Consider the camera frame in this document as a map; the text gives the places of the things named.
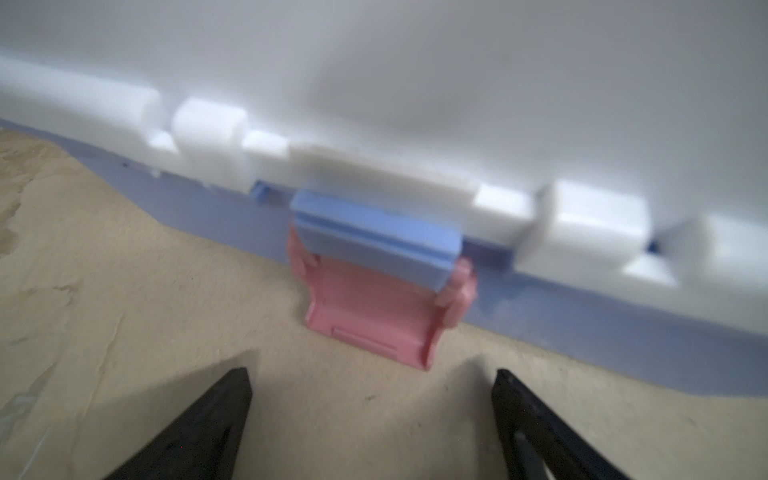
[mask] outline blue plastic tab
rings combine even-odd
[[[308,191],[291,202],[310,252],[387,273],[439,292],[462,251],[451,228]]]

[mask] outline beige surface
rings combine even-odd
[[[461,325],[429,373],[310,332],[284,265],[155,222],[0,131],[0,478],[100,478],[230,366],[235,478],[504,478],[496,367],[635,479],[768,478],[768,401],[696,398]]]

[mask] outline pink plastic clip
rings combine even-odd
[[[477,277],[468,258],[456,260],[440,293],[349,262],[310,253],[290,228],[288,260],[310,288],[307,326],[327,336],[429,370],[446,328],[475,300]]]

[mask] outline white raised ridge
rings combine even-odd
[[[236,105],[0,58],[0,117],[239,192],[257,180],[359,201],[515,248],[515,269],[661,310],[768,334],[768,229],[704,216],[660,235],[636,195],[556,180],[536,199],[472,178],[384,164],[250,129]]]

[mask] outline pink latch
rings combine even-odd
[[[293,226],[288,260],[310,288],[310,329],[429,370],[442,331],[456,326],[475,299],[472,261],[461,257],[440,293],[355,264],[315,255]]]

